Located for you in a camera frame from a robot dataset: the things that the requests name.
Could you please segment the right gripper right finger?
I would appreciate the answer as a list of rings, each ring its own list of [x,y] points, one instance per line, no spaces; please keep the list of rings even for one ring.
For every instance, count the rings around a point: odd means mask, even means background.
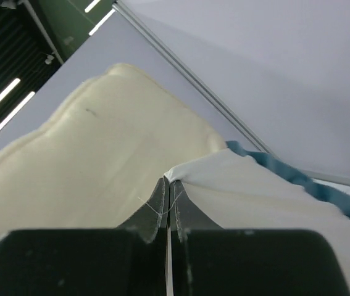
[[[170,185],[174,295],[349,295],[332,247],[306,229],[225,229]]]

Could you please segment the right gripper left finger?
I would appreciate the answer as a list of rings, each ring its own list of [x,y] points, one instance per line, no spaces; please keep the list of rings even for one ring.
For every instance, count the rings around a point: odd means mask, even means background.
[[[0,240],[0,295],[165,295],[169,183],[114,228],[18,229]]]

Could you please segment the blue frilled white pillowcase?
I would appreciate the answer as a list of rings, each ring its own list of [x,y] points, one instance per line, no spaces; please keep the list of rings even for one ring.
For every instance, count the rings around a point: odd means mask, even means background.
[[[236,141],[165,174],[223,228],[306,229],[331,245],[350,288],[350,195]]]

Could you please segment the cream white pillow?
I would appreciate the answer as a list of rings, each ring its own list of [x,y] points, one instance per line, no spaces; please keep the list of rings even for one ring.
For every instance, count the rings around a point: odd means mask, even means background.
[[[115,227],[169,169],[225,147],[145,72],[114,65],[0,150],[0,237],[13,229]]]

